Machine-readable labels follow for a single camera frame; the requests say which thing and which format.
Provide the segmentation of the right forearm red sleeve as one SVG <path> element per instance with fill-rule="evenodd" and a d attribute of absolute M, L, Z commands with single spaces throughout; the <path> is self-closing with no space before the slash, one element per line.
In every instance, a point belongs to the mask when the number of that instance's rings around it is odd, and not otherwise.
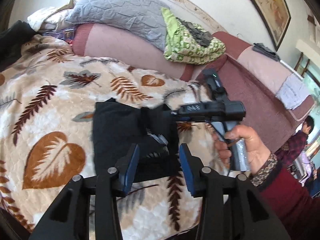
<path fill-rule="evenodd" d="M 319 239 L 319 198 L 306 188 L 270 154 L 251 182 L 285 226 L 291 239 Z"/>

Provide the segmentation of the right hand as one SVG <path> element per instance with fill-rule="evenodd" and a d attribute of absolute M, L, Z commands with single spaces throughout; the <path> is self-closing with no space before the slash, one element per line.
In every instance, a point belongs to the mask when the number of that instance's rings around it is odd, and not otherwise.
<path fill-rule="evenodd" d="M 228 164 L 232 156 L 227 144 L 219 140 L 216 132 L 212 135 L 214 147 L 224 164 Z M 257 174 L 258 171 L 267 162 L 271 151 L 264 145 L 256 131 L 245 125 L 237 125 L 231 131 L 225 133 L 225 139 L 235 140 L 242 138 L 245 141 L 248 163 L 251 173 Z"/>

